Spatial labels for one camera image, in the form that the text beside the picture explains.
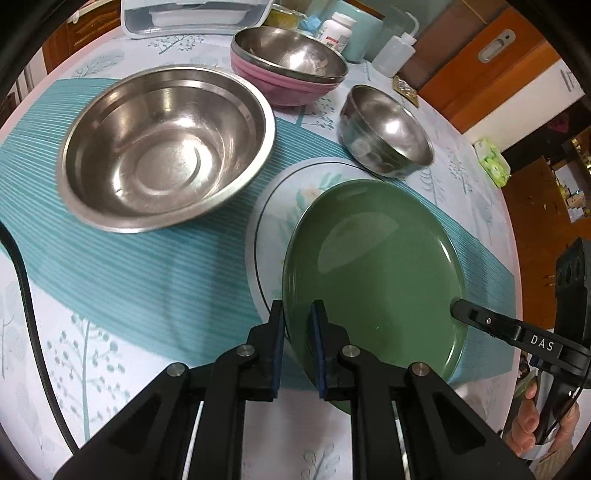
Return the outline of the person's right hand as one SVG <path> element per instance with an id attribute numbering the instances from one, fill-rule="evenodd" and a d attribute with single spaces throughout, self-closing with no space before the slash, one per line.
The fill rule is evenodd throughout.
<path id="1" fill-rule="evenodd" d="M 505 443 L 517 456 L 522 456 L 532 450 L 536 443 L 534 432 L 539 425 L 539 413 L 534 402 L 536 393 L 537 382 L 531 380 L 521 401 L 518 414 L 512 422 L 509 433 L 505 436 Z M 562 418 L 549 453 L 558 451 L 564 445 L 571 445 L 579 419 L 580 409 L 579 405 L 575 403 Z"/>

